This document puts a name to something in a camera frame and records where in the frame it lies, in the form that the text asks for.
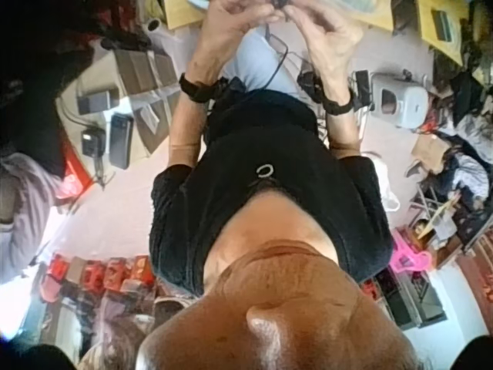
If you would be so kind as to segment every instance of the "gray cloth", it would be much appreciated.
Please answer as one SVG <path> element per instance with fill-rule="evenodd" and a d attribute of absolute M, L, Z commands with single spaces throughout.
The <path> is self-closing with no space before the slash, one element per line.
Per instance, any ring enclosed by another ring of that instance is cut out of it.
<path fill-rule="evenodd" d="M 475 148 L 482 160 L 493 164 L 493 124 L 486 117 L 468 114 L 459 122 L 456 131 Z"/>
<path fill-rule="evenodd" d="M 488 175 L 477 160 L 462 153 L 455 154 L 458 168 L 454 173 L 452 189 L 468 187 L 469 190 L 482 200 L 488 198 L 490 183 Z"/>
<path fill-rule="evenodd" d="M 18 184 L 12 222 L 0 224 L 0 284 L 4 284 L 20 275 L 35 256 L 61 180 L 21 153 L 1 158 L 0 166 L 0 182 L 15 177 Z"/>

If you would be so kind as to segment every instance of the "power adapter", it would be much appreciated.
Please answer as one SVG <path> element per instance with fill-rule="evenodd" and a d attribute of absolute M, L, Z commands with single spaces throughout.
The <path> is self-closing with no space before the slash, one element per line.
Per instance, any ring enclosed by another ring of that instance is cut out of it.
<path fill-rule="evenodd" d="M 81 132 L 82 154 L 91 158 L 101 158 L 106 149 L 106 131 L 91 127 Z"/>

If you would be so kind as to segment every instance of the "shirt button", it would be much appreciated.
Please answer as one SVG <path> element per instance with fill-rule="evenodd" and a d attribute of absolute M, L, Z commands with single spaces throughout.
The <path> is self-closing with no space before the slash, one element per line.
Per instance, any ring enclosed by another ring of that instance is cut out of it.
<path fill-rule="evenodd" d="M 264 164 L 257 168 L 257 176 L 259 179 L 265 179 L 270 177 L 274 173 L 274 167 L 272 164 Z"/>

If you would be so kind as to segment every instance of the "short sleeve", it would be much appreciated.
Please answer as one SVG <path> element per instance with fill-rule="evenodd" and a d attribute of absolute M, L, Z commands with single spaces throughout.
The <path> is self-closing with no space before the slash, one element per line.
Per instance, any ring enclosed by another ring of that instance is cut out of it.
<path fill-rule="evenodd" d="M 357 189 L 366 210 L 366 219 L 373 231 L 371 240 L 375 241 L 375 243 L 368 242 L 365 251 L 353 251 L 352 253 L 355 264 L 367 266 L 367 272 L 370 272 L 370 274 L 363 274 L 361 271 L 359 280 L 363 280 L 388 266 L 393 241 L 381 201 L 378 176 L 373 162 L 365 156 L 349 156 L 340 161 Z"/>
<path fill-rule="evenodd" d="M 184 238 L 183 208 L 178 201 L 180 186 L 192 172 L 182 164 L 171 166 L 154 180 L 153 225 L 149 234 L 149 255 L 154 273 L 165 281 L 176 283 L 183 279 L 186 270 L 186 248 Z"/>
<path fill-rule="evenodd" d="M 184 164 L 176 164 L 166 168 L 154 179 L 151 198 L 153 200 L 155 218 L 156 215 L 166 212 L 166 205 L 191 172 L 191 167 Z"/>

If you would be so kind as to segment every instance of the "black t-shirt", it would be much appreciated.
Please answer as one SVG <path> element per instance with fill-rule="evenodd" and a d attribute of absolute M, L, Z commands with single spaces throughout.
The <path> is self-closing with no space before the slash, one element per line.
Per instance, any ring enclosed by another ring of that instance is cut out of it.
<path fill-rule="evenodd" d="M 335 159 L 314 133 L 283 117 L 282 104 L 256 104 L 259 100 L 256 96 L 233 114 L 248 121 L 253 112 L 255 126 L 215 140 L 195 168 L 171 166 L 154 180 L 149 236 L 154 271 L 169 283 L 203 294 L 203 267 L 214 241 L 226 222 L 266 187 L 285 193 L 318 222 L 334 243 L 340 267 L 354 280 L 385 268 L 392 242 L 371 160 Z M 259 109 L 265 114 L 259 115 Z M 259 124 L 263 116 L 269 122 Z M 277 116 L 283 119 L 273 124 Z"/>

